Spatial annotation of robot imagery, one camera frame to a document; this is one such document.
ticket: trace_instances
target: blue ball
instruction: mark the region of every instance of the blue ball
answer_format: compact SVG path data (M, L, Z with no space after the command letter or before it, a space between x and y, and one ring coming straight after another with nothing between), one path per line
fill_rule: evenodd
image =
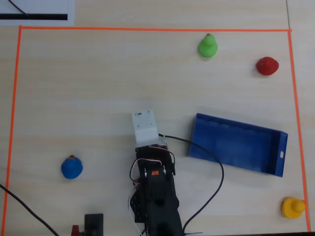
M67 179L77 178L83 170L82 162L79 158L71 155L61 164L61 172Z

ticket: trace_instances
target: black power cable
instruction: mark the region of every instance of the black power cable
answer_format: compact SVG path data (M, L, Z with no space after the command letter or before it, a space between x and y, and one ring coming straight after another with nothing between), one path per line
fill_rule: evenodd
M21 8L19 8L17 5L14 4L14 2L12 2L12 0L8 0L16 9L19 10L19 12L21 12L22 14L29 16L26 12L24 12Z
M24 206L25 209L28 210L28 212L32 216L34 216L38 221L40 221L44 226L46 226L55 236L59 236L59 234L53 228L51 228L42 218L40 218L38 215L36 215L21 199L19 199L17 196L15 196L14 193L12 193L10 190L5 188L2 184L0 184L0 188L2 188L5 192L10 194L15 200L17 200L22 206Z
M221 182L220 182L219 187L218 187L217 190L215 191L215 193L214 193L214 194L208 199L208 201L207 201L194 215L192 215L192 217L189 218L188 221L184 224L184 226L183 226L183 232L184 232L184 235L186 235L186 234L185 234L185 228L186 228L186 226L189 224L189 222L190 222L193 218L195 218L195 217L207 206L207 204L212 200L212 198L214 198L214 197L216 196L216 194L217 194L218 191L220 190L220 188L221 188L221 186L222 186L222 184L223 184L223 180L224 180L224 169L223 169L223 165L222 165L222 163L220 162L220 160L219 160L212 152L210 152L209 150L205 149L203 146L201 146L201 145L199 145L199 144L196 144L196 143L194 143L194 142L192 142L192 141L190 141L190 140L181 139L181 138L177 138L177 137L174 137L174 136L162 135L162 134L158 134L158 135L161 136L161 137L166 137L166 138L170 138L170 139L176 139L176 140L179 140L179 141L183 141L183 142L189 143L189 144L191 144L191 145L195 145L196 147L198 147L198 148L204 150L206 153L208 153L210 156L212 156L212 157L219 163L219 165L220 165L220 167L221 167L221 170L222 170Z

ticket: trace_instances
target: green rubber duck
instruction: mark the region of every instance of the green rubber duck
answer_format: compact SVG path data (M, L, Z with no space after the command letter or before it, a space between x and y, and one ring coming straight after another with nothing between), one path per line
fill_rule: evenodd
M199 43L199 53L206 58L212 57L217 53L218 45L213 35L207 34L204 39Z

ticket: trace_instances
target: tabletop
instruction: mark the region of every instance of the tabletop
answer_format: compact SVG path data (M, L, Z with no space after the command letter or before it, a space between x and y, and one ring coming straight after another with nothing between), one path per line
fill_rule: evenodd
M82 226L87 213L104 213L105 235L137 235L126 207L132 189L128 172L135 158L130 113L154 109L159 132L182 138L189 138L194 115L204 113L288 133L284 174L280 178L224 166L221 191L187 231L306 232L315 220L314 83L308 66L312 5L289 0L288 12L284 0L78 0L75 6L78 27L288 29L290 22L309 217L303 213L289 220L280 214L283 198L304 199L306 190L286 31L210 32L219 51L204 60L196 47L206 32L24 29L10 190L61 235L69 235L73 224ZM18 28L1 27L0 32L0 175L5 183ZM280 64L270 78L254 70L264 56ZM185 144L170 140L169 147L177 158L174 179L184 223L216 190L221 170L218 164L186 157ZM84 171L67 181L60 164L71 154L83 161ZM6 236L50 235L10 197L5 212Z

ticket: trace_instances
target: orange line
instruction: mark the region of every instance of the orange line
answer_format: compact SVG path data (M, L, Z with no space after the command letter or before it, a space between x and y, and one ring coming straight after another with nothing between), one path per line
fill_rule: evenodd
M15 72L14 72L13 98L12 98L12 109L11 109L11 125L10 125L8 163L7 163L7 167L6 167L6 181L5 181L5 187L6 188L9 188L9 179L10 179L10 166L11 166L13 128L14 128L14 112L15 112L15 97L16 97L16 84L17 84L17 79L18 79L21 33L22 33L22 26L19 26L18 45L17 45L17 49L16 49L16 59L15 59ZM4 236L7 201L8 201L8 193L5 192L4 203L3 203L1 236Z
M309 207L308 207L308 199L307 199L307 186L306 186L306 176L305 176L305 165L304 165L304 154L303 154L301 123L300 123L300 115L299 115L299 104L298 104L297 92L296 92L296 82L295 82L295 72L294 72L291 33L289 31L287 32L287 37L288 37L288 40L289 40L289 51L290 51L291 73L292 73L292 82L293 82L293 92L294 92L295 112L296 112L296 121L297 121L297 131L298 131L298 134L299 134L300 157L301 157L302 180L303 180L303 192L304 192L304 201L305 201L305 206L306 206L306 209L305 209L306 225L307 225L308 232L310 232L311 231L311 224L310 224Z
M28 30L124 30L124 31L168 31L168 32L289 32L291 29L162 29L162 28L119 28L119 27L46 27L22 26Z

